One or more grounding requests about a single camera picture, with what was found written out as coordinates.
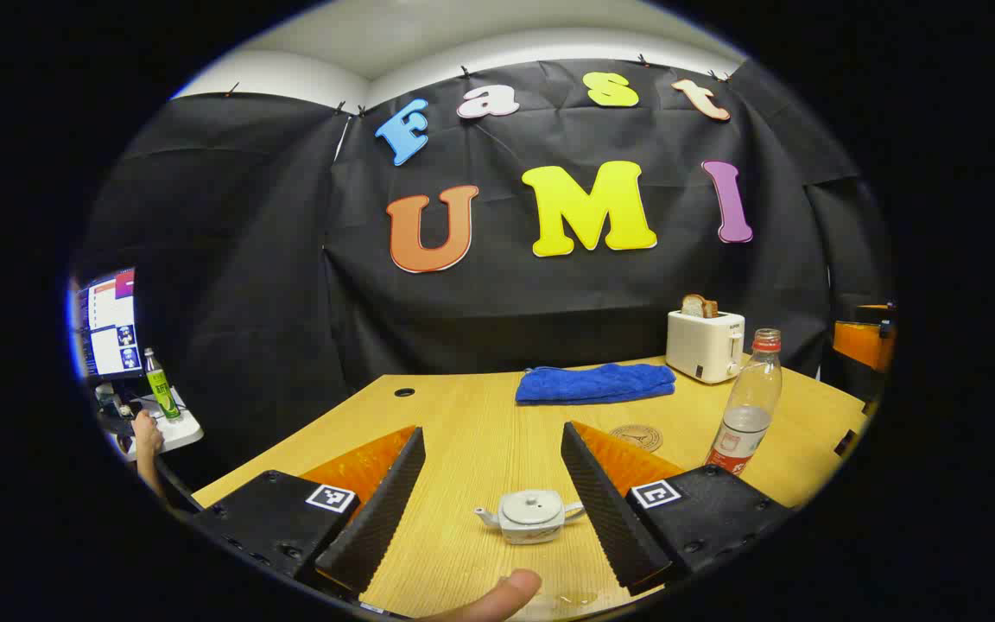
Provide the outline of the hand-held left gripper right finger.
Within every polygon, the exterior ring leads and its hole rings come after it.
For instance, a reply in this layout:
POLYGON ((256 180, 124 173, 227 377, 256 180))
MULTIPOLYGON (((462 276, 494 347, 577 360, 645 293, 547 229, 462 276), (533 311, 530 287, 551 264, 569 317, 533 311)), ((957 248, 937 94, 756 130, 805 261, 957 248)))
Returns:
POLYGON ((682 470, 583 422, 565 422, 561 457, 632 597, 723 566, 794 515, 719 466, 682 470))

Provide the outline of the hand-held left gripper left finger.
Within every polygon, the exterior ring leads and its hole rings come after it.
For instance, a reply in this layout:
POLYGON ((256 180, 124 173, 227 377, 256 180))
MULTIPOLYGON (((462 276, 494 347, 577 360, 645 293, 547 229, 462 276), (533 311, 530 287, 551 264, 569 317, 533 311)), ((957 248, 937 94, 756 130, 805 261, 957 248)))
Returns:
POLYGON ((191 516, 206 538, 269 574, 347 599, 370 586, 425 465, 407 426, 302 476, 264 470, 191 516))

